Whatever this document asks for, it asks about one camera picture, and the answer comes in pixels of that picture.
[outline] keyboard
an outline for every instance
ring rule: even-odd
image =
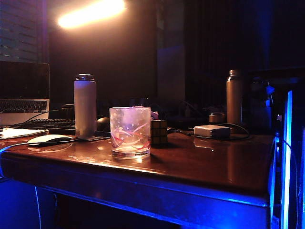
[[[11,125],[13,128],[47,129],[50,134],[75,135],[74,119],[34,119]]]
[[[0,100],[0,113],[41,113],[46,110],[46,100]]]

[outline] window blinds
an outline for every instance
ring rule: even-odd
[[[43,0],[0,0],[0,61],[41,62]]]

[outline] computer mouse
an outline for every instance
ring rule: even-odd
[[[108,117],[99,118],[96,127],[98,131],[110,132],[110,119]]]
[[[66,135],[42,135],[39,137],[32,138],[28,141],[30,146],[49,146],[58,144],[61,142],[70,141],[73,138]]]

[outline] desk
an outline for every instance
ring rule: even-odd
[[[110,139],[17,146],[1,155],[1,167],[9,179],[180,225],[267,229],[272,142],[267,135],[217,141],[172,133],[142,160],[113,158]]]

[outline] power adapter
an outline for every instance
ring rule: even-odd
[[[198,125],[194,127],[194,136],[228,138],[230,136],[230,128],[220,125]]]

